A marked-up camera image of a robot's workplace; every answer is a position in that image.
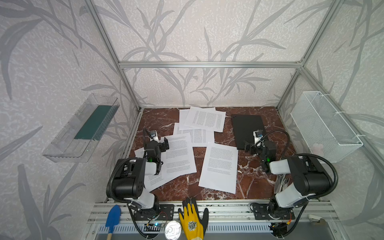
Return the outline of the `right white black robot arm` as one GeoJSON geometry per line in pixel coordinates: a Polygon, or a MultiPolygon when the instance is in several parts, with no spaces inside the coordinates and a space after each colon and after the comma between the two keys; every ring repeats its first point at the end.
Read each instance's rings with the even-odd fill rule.
{"type": "Polygon", "coordinates": [[[281,183],[293,182],[281,187],[267,204],[251,203],[250,210],[256,220],[282,220],[285,224],[295,220],[295,208],[304,208],[311,199],[324,197],[335,190],[338,173],[325,158],[314,154],[282,153],[277,159],[277,145],[267,139],[261,130],[253,132],[254,143],[244,142],[245,152],[261,159],[263,172],[283,178],[281,183]]]}

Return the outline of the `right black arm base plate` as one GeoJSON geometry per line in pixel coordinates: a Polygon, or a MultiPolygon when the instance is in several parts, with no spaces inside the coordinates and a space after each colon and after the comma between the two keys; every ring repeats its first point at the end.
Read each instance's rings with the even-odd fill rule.
{"type": "Polygon", "coordinates": [[[295,220],[293,208],[281,208],[275,204],[251,203],[250,210],[255,220],[291,221],[295,220]]]}

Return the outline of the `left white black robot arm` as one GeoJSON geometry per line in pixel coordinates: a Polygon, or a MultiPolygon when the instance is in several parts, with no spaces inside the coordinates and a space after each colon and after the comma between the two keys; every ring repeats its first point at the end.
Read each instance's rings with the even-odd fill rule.
{"type": "Polygon", "coordinates": [[[151,140],[145,144],[144,155],[118,160],[106,188],[108,198],[127,204],[131,211],[140,214],[160,213],[159,200],[145,185],[146,176],[159,176],[162,170],[162,153],[169,150],[167,138],[151,140]]]}

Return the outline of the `black folder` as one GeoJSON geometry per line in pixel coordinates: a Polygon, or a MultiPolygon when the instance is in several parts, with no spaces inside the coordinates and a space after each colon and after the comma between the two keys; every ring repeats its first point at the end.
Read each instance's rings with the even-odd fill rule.
{"type": "Polygon", "coordinates": [[[262,136],[267,133],[260,115],[232,115],[232,123],[238,150],[244,150],[246,143],[255,143],[255,131],[261,131],[262,136]]]}

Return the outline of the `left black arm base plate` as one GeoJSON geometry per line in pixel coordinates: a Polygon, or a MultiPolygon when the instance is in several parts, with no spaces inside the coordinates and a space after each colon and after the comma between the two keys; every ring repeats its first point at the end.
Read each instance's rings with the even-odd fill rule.
{"type": "Polygon", "coordinates": [[[174,218],[174,204],[155,205],[151,209],[134,211],[134,219],[136,221],[145,221],[157,219],[161,221],[172,221],[174,218]]]}

